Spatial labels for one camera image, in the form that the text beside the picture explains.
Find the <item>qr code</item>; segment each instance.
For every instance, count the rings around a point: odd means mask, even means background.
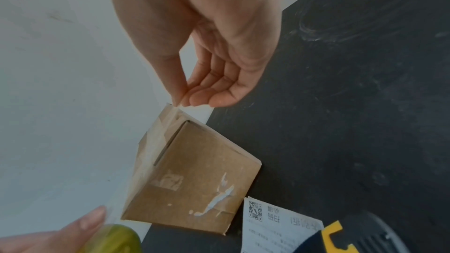
[[[248,216],[260,222],[263,221],[263,206],[253,201],[248,201],[248,204]]]

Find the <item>hand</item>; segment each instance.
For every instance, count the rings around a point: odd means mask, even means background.
[[[59,231],[0,238],[1,253],[77,253],[105,222],[99,207]]]
[[[112,0],[136,48],[174,105],[229,106],[258,83],[278,43],[281,0]],[[192,36],[188,81],[180,49]]]

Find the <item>small brown box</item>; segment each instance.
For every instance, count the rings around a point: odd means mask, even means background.
[[[139,143],[122,219],[225,235],[261,161],[167,105]]]

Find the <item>fingernail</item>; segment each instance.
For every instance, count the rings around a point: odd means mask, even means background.
[[[80,220],[80,227],[84,231],[94,229],[104,222],[106,216],[106,208],[104,206],[98,207]]]

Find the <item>black and yellow tool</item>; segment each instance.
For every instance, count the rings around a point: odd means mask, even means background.
[[[361,213],[330,224],[294,253],[409,253],[409,250],[380,218]]]

